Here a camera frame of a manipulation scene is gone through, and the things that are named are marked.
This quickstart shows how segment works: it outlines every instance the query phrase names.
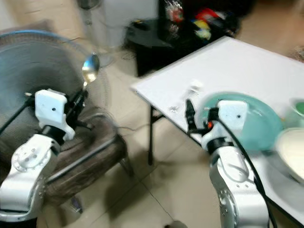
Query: metal spoon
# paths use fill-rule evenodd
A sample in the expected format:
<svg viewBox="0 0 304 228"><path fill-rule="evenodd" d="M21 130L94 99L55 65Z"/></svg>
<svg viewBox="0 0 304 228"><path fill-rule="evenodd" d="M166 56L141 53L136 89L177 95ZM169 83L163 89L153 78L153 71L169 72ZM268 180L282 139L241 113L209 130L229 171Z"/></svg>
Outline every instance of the metal spoon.
<svg viewBox="0 0 304 228"><path fill-rule="evenodd" d="M82 66L82 76L85 79L83 89L86 89L87 85L97 78L99 73L100 62L97 54L93 53L89 56Z"/></svg>

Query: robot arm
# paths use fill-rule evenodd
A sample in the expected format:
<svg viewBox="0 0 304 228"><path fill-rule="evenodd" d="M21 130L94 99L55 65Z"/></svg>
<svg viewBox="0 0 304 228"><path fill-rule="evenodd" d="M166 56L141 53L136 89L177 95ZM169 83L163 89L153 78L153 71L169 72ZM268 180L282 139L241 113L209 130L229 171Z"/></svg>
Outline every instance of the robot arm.
<svg viewBox="0 0 304 228"><path fill-rule="evenodd" d="M74 137L85 97L85 90L71 102L53 90L35 93L35 115L42 130L12 156L10 172L0 188L0 221L20 222L38 216L60 145Z"/></svg>
<svg viewBox="0 0 304 228"><path fill-rule="evenodd" d="M201 146L211 155L209 176L218 195L222 227L267 228L268 208L254 182L254 172L241 150L234 146L229 133L214 118L220 117L230 129L239 133L246 119L247 104L220 101L216 109L209 111L204 129L191 129L195 127L195 111L190 103L187 100L189 133L200 133Z"/></svg>

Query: chair leg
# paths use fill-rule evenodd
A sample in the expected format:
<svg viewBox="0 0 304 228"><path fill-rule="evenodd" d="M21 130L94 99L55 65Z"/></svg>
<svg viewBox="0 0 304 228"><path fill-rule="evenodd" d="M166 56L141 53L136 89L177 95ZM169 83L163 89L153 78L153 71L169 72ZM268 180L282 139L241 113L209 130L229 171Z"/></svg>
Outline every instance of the chair leg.
<svg viewBox="0 0 304 228"><path fill-rule="evenodd" d="M122 159L119 163L123 167L123 169L126 171L126 173L129 175L129 177L132 177L134 175L133 167L130 163L130 159L128 156L126 158Z"/></svg>
<svg viewBox="0 0 304 228"><path fill-rule="evenodd" d="M71 199L71 205L72 208L75 212L82 214L83 210L82 210L82 206L81 203L79 201L79 199L76 196L73 196Z"/></svg>

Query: table leg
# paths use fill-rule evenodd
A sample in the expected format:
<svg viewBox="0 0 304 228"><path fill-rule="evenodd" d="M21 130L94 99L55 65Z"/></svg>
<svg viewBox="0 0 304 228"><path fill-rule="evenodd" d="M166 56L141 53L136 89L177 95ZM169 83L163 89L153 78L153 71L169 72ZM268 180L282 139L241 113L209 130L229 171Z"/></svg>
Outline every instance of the table leg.
<svg viewBox="0 0 304 228"><path fill-rule="evenodd" d="M148 151L148 164L153 165L153 113L154 108L150 106L150 138L149 138L149 151Z"/></svg>
<svg viewBox="0 0 304 228"><path fill-rule="evenodd" d="M162 114L154 115L155 108L150 106L150 135L149 135L149 151L148 151L148 164L153 165L153 124L159 119L163 118Z"/></svg>

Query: blue plate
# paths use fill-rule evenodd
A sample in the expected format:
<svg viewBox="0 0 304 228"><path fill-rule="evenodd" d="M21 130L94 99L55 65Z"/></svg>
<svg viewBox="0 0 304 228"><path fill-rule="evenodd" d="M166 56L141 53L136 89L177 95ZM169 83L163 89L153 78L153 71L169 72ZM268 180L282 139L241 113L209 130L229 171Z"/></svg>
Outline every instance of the blue plate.
<svg viewBox="0 0 304 228"><path fill-rule="evenodd" d="M244 128L238 137L246 150L264 151L273 148L277 136L283 130L280 117L262 101L240 93L220 93L205 100L196 114L196 124L202 127L202 118L207 118L208 111L204 107L215 107L219 100L245 101L248 113Z"/></svg>

